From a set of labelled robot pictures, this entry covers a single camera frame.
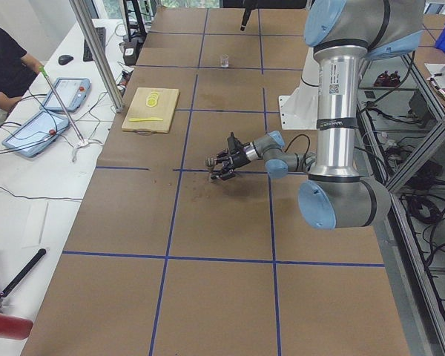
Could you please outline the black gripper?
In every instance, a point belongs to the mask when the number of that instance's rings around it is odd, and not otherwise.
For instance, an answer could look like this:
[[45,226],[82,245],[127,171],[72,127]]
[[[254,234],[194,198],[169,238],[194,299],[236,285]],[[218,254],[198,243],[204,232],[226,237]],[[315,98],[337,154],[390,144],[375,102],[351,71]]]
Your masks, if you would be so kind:
[[206,159],[207,163],[216,163],[216,165],[221,164],[222,167],[216,171],[209,171],[209,181],[213,182],[216,180],[226,181],[228,179],[234,178],[236,174],[234,171],[237,168],[241,168],[250,163],[250,159],[246,151],[251,148],[251,143],[242,143],[243,147],[239,152],[231,154],[228,149],[219,152],[215,157],[208,157]]

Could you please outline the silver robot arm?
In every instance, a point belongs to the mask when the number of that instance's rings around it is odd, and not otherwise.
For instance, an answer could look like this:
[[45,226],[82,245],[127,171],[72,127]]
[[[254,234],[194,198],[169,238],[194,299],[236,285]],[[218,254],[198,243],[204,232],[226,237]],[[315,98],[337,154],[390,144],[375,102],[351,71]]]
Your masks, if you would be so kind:
[[316,153],[286,153],[278,131],[248,143],[230,136],[228,147],[206,162],[210,179],[230,179],[237,168],[261,160],[273,179],[307,173],[298,205],[313,228],[364,227],[383,220],[391,206],[389,192],[361,176],[353,160],[360,65],[415,51],[424,6],[423,1],[316,1],[304,31],[319,66]]

